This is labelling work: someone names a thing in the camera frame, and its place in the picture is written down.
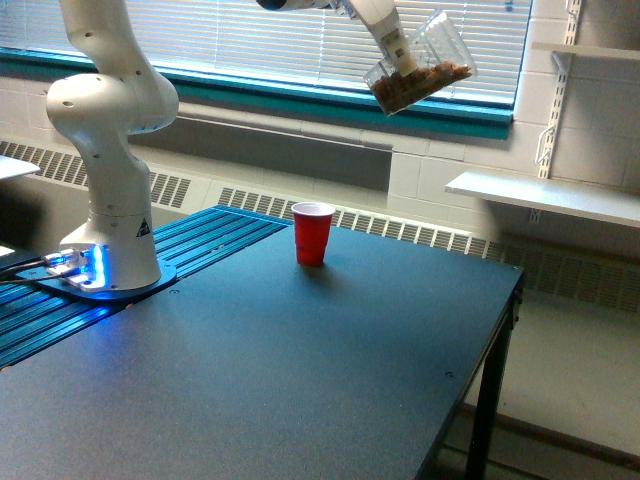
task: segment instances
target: window blinds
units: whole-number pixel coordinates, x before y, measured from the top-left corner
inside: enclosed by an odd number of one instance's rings
[[[531,0],[396,0],[407,33],[445,10],[479,75],[438,95],[512,104]],[[254,0],[127,0],[140,45],[155,65],[365,91],[381,58],[358,21],[331,10],[269,12]],[[0,0],[0,46],[79,55],[57,1]]]

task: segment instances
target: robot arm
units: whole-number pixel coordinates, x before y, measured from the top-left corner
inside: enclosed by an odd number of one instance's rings
[[[256,0],[267,10],[334,8],[367,27],[385,58],[402,76],[418,68],[412,58],[394,0]]]
[[[61,0],[69,41],[98,74],[55,82],[47,96],[53,125],[78,149],[89,179],[89,218],[62,240],[85,252],[50,269],[87,292],[133,290],[160,278],[153,235],[149,169],[129,151],[128,136],[169,125],[178,96],[143,55],[124,0]]]

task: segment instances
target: blue aluminum rail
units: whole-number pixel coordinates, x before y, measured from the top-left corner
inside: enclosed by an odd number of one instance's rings
[[[192,275],[290,225],[287,220],[215,207],[158,228],[160,261]],[[125,307],[57,296],[38,286],[0,286],[0,369],[44,350]]]

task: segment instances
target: blue led light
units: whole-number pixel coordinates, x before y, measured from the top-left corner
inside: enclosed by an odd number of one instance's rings
[[[102,247],[95,245],[91,253],[93,257],[93,273],[95,275],[94,284],[96,286],[104,286],[107,283],[107,279]]]

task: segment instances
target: window sill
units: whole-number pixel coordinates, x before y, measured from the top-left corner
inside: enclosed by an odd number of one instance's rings
[[[86,58],[0,48],[0,75],[20,74],[47,81],[95,71]],[[375,99],[363,93],[281,84],[239,77],[157,67],[191,101],[207,100],[234,109],[274,115],[302,115],[316,121],[396,132],[425,131],[506,140],[511,109],[423,101],[393,117],[385,117]]]

